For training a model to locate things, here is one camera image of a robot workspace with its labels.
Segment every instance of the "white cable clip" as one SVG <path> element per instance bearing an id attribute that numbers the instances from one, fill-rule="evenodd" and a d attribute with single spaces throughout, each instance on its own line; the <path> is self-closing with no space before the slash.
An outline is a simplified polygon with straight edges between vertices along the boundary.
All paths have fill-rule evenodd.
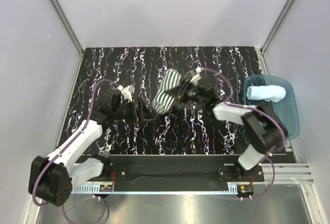
<path id="1" fill-rule="evenodd" d="M 132 102 L 132 94 L 134 93 L 134 86 L 133 85 L 129 85 L 126 86 L 125 88 L 122 85 L 118 85 L 117 90 L 119 90 L 121 92 L 121 94 L 124 96 L 124 100 L 129 100 L 130 102 Z"/>
<path id="2" fill-rule="evenodd" d="M 195 69 L 196 73 L 201 73 L 203 70 L 204 70 L 204 68 L 202 68 L 202 67 L 197 67 Z"/>

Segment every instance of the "black surface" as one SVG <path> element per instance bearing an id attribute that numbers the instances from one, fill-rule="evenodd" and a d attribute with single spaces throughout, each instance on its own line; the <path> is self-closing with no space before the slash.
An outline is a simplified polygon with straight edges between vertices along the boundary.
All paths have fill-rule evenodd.
<path id="1" fill-rule="evenodd" d="M 224 183 L 250 182 L 251 176 L 253 176 L 254 182 L 265 181 L 265 178 L 263 177 L 263 172 L 262 172 L 261 166 L 255 166 L 251 170 L 246 171 L 241 166 L 237 166 L 237 165 L 238 165 L 238 163 L 236 163 L 234 165 L 219 165 L 217 168 L 219 181 L 224 182 Z"/>
<path id="2" fill-rule="evenodd" d="M 234 164 L 239 155 L 111 155 L 116 173 L 115 191 L 212 191 L 227 190 L 217 169 Z M 292 152 L 274 154 L 274 163 L 295 163 Z M 256 181 L 263 181 L 263 175 Z"/>
<path id="3" fill-rule="evenodd" d="M 157 87 L 169 68 L 181 74 L 197 66 L 221 71 L 232 83 L 233 103 L 243 103 L 243 83 L 251 74 L 261 73 L 253 47 L 127 47 L 87 48 L 75 85 L 62 144 L 75 131 L 89 109 L 93 86 L 101 78 L 123 86 L 133 84 L 135 97 L 144 99 L 150 109 Z M 218 95 L 230 94 L 218 77 L 203 74 Z M 103 85 L 102 90 L 110 89 Z M 107 150 L 111 154 L 232 154 L 248 145 L 243 127 L 229 122 L 212 122 L 194 103 L 172 108 L 155 121 L 125 124 L 116 121 L 88 153 Z"/>
<path id="4" fill-rule="evenodd" d="M 253 185 L 238 185 L 238 194 L 236 195 L 238 198 L 249 198 L 254 194 L 254 186 Z"/>

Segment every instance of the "table surface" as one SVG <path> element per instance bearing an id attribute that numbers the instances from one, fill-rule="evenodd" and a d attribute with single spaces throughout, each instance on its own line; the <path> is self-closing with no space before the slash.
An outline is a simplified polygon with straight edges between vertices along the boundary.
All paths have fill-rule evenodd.
<path id="1" fill-rule="evenodd" d="M 256 186 L 256 194 L 266 190 Z M 72 195 L 65 209 L 72 221 L 94 223 L 103 204 L 86 195 Z M 113 195 L 106 198 L 108 218 L 103 224 L 310 224 L 302 190 L 297 185 L 275 185 L 263 198 L 243 201 L 236 196 Z M 41 208 L 37 224 L 66 224 L 60 207 Z"/>
<path id="2" fill-rule="evenodd" d="M 91 92 L 96 82 L 106 78 L 127 86 L 133 97 L 142 97 L 151 108 L 161 79 L 169 68 L 182 75 L 200 67 L 222 72 L 233 86 L 231 102 L 243 103 L 243 85 L 261 68 L 254 47 L 104 47 L 87 48 L 75 84 L 71 104 L 61 134 L 65 142 L 87 117 Z M 203 73 L 207 84 L 225 99 L 229 87 L 213 74 Z M 104 84 L 98 97 L 110 90 Z M 179 104 L 155 120 L 128 124 L 115 121 L 86 151 L 97 154 L 240 154 L 249 141 L 244 127 L 211 120 L 195 103 Z"/>

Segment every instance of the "gray floor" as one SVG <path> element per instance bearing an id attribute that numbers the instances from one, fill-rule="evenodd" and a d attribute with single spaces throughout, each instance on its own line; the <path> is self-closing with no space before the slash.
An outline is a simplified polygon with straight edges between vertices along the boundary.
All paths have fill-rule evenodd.
<path id="1" fill-rule="evenodd" d="M 265 189 L 265 186 L 257 186 L 257 193 Z M 84 198 L 86 195 L 72 195 L 65 209 L 76 223 L 94 223 L 102 213 L 101 202 L 89 199 L 71 209 Z M 109 216 L 100 222 L 106 224 L 311 223 L 302 191 L 295 185 L 275 185 L 265 197 L 244 202 L 216 196 L 174 195 L 113 195 L 106 201 Z M 42 207 L 37 223 L 68 222 L 60 207 L 49 205 Z"/>

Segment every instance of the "cable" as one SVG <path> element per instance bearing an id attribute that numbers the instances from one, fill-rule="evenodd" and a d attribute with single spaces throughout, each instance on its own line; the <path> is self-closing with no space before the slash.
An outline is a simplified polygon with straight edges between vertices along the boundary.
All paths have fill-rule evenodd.
<path id="1" fill-rule="evenodd" d="M 252 185 L 253 184 L 253 175 L 251 176 L 251 182 L 249 185 Z"/>
<path id="2" fill-rule="evenodd" d="M 257 113 L 259 113 L 260 115 L 263 115 L 264 117 L 266 117 L 268 120 L 270 120 L 274 125 L 275 127 L 278 129 L 280 135 L 281 135 L 281 138 L 282 138 L 282 144 L 281 146 L 279 147 L 279 150 L 283 149 L 285 147 L 285 142 L 286 142 L 286 136 L 285 136 L 285 133 L 284 131 L 282 130 L 281 126 L 269 115 L 267 115 L 266 113 L 264 113 L 263 111 L 257 109 L 257 108 L 253 108 L 253 107 L 250 107 L 250 106 L 244 106 L 244 105 L 238 105 L 238 104 L 232 104 L 230 103 L 228 100 L 232 97 L 233 95 L 233 86 L 231 85 L 231 83 L 229 82 L 229 80 L 223 75 L 221 74 L 220 72 L 214 70 L 214 69 L 211 69 L 211 68 L 202 68 L 204 71 L 208 71 L 208 72 L 212 72 L 214 74 L 218 74 L 220 76 L 220 78 L 225 81 L 228 85 L 228 87 L 230 88 L 230 96 L 226 98 L 225 100 L 225 104 L 227 106 L 231 106 L 231 107 L 235 107 L 235 108 L 241 108 L 241 109 L 248 109 L 248 110 L 252 110 L 252 111 L 255 111 Z M 273 184 L 274 184 L 274 181 L 275 181 L 275 167 L 274 167 L 274 164 L 273 162 L 268 158 L 268 156 L 270 155 L 270 153 L 267 153 L 258 163 L 262 163 L 264 160 L 268 160 L 271 165 L 272 165 L 272 168 L 273 168 L 273 178 L 272 178 L 272 181 L 271 181 L 271 184 L 269 186 L 269 188 L 261 195 L 259 196 L 256 196 L 254 197 L 254 199 L 258 199 L 264 195 L 266 195 L 269 190 L 273 187 Z"/>
<path id="3" fill-rule="evenodd" d="M 234 94 L 234 88 L 232 86 L 232 84 L 229 82 L 229 80 L 226 78 L 225 75 L 223 75 L 222 73 L 214 70 L 214 69 L 211 69 L 211 68 L 202 68 L 202 70 L 204 71 L 208 71 L 208 72 L 211 72 L 211 73 L 214 73 L 214 74 L 218 74 L 219 77 L 226 82 L 227 86 L 230 88 L 230 95 L 225 99 L 225 103 L 227 103 L 229 101 L 230 98 L 232 98 L 233 94 Z"/>
<path id="4" fill-rule="evenodd" d="M 273 177 L 272 177 L 272 181 L 269 185 L 269 187 L 266 189 L 266 191 L 258 196 L 255 196 L 255 197 L 252 197 L 250 196 L 250 198 L 228 198 L 228 197 L 223 197 L 223 196 L 214 196 L 216 198 L 221 198 L 221 199 L 225 199 L 225 200 L 240 200 L 240 201 L 245 201 L 245 200 L 252 200 L 252 199 L 259 199 L 261 197 L 264 197 L 265 195 L 267 195 L 267 193 L 271 190 L 271 188 L 273 187 L 274 185 L 274 182 L 275 182 L 275 167 L 274 167 L 274 163 L 269 159 L 269 158 L 266 158 L 265 160 L 268 160 L 269 163 L 272 165 L 272 169 L 273 169 Z"/>
<path id="5" fill-rule="evenodd" d="M 88 122 L 89 122 L 89 120 L 90 120 L 90 118 L 91 118 L 91 115 L 92 115 L 92 111 L 93 111 L 93 105 L 94 105 L 94 99 L 95 99 L 95 93 L 96 93 L 96 90 L 97 90 L 97 88 L 98 88 L 98 86 L 101 84 L 101 83 L 103 83 L 103 82 L 107 82 L 107 83 L 110 83 L 110 84 L 113 84 L 113 85 L 115 85 L 116 87 L 119 87 L 119 85 L 116 83 L 116 82 L 114 82 L 114 81 L 111 81 L 111 80 L 109 80 L 109 79 L 102 79 L 102 80 L 100 80 L 100 81 L 98 81 L 96 84 L 95 84 L 95 86 L 94 86 L 94 89 L 93 89 L 93 92 L 92 92 L 92 100 L 91 100 L 91 104 L 90 104 L 90 109 L 89 109 L 89 112 L 88 112 L 88 116 L 87 116 L 87 119 L 86 119 L 86 123 L 85 123 L 85 125 L 82 127 L 82 129 L 72 138 L 72 140 L 66 145 L 66 146 L 64 146 L 64 148 L 62 148 L 61 150 L 60 150 L 60 152 L 59 152 L 59 154 L 57 154 L 57 155 L 55 155 L 54 156 L 54 158 L 52 158 L 48 163 L 47 163 L 47 165 L 42 169 L 42 171 L 41 171 L 41 173 L 38 175 L 38 177 L 37 177 L 37 180 L 36 180 L 36 182 L 35 182 L 35 184 L 34 184 L 34 187 L 33 187 L 33 190 L 32 190 L 32 200 L 33 200 L 33 202 L 34 202 L 34 204 L 36 205 L 36 206 L 44 206 L 44 205 L 46 205 L 46 204 L 48 204 L 47 202 L 44 202 L 44 203 L 39 203 L 38 201 L 37 201 L 37 197 L 36 197 L 36 193 L 37 193 L 37 187 L 38 187 L 38 185 L 39 185 L 39 183 L 40 183 L 40 181 L 41 181 L 41 178 L 44 176 L 44 174 L 46 173 L 46 171 L 48 170 L 48 168 L 51 166 L 51 164 L 59 157 L 59 156 L 61 156 L 61 154 L 62 153 L 64 153 L 64 151 L 66 150 L 66 149 L 68 149 L 68 147 L 79 137 L 79 135 L 82 133 L 82 131 L 87 127 L 87 125 L 88 125 Z"/>
<path id="6" fill-rule="evenodd" d="M 115 181 L 115 178 L 116 177 L 116 174 L 115 174 L 115 172 L 113 171 L 112 173 L 111 173 L 111 178 L 112 178 L 112 186 L 111 186 L 111 188 L 112 188 L 112 191 L 113 191 L 113 188 L 114 188 L 114 181 Z"/>
<path id="7" fill-rule="evenodd" d="M 99 222 L 102 220 L 102 218 L 103 218 L 103 216 L 104 216 L 104 214 L 105 214 L 106 208 L 107 208 L 107 202 L 106 202 L 106 200 L 104 200 L 104 199 L 101 198 L 101 197 L 98 197 L 98 199 L 99 199 L 99 200 L 102 199 L 102 201 L 103 201 L 103 203 L 104 203 L 103 212 L 102 212 L 101 216 L 99 217 L 99 219 L 97 219 L 97 220 L 96 220 L 95 222 L 93 222 L 92 224 L 97 224 L 97 223 L 99 223 Z M 64 205 L 62 205 L 62 212 L 63 212 L 63 215 L 64 215 L 65 219 L 66 219 L 69 223 L 71 223 L 71 224 L 77 224 L 77 223 L 73 222 L 72 220 L 70 220 L 70 218 L 67 216 L 67 213 L 65 212 L 65 209 L 64 209 Z"/>
<path id="8" fill-rule="evenodd" d="M 73 206 L 72 208 L 70 208 L 70 209 L 68 209 L 68 210 L 65 211 L 66 214 L 68 214 L 68 212 L 74 210 L 77 206 L 79 206 L 80 204 L 82 204 L 83 202 L 86 202 L 87 200 L 89 200 L 89 199 L 91 199 L 91 198 L 94 198 L 94 196 L 85 197 L 85 198 L 81 199 L 79 202 L 74 203 L 74 206 Z M 64 215 L 64 214 L 63 214 L 63 211 L 62 211 L 61 214 L 56 214 L 56 213 L 54 212 L 53 208 L 50 208 L 50 209 L 53 211 L 54 215 L 57 215 L 57 216 L 63 216 L 63 215 Z"/>

